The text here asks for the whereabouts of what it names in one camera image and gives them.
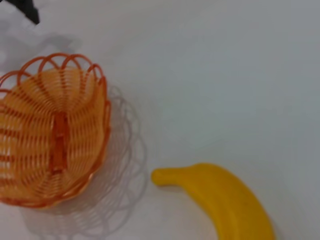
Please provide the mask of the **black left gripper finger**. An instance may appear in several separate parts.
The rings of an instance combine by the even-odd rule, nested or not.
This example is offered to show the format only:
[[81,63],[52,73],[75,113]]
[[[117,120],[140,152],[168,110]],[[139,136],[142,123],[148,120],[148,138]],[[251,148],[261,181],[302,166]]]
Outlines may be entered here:
[[32,0],[19,0],[18,9],[35,25],[40,23],[40,17],[38,9],[35,8]]

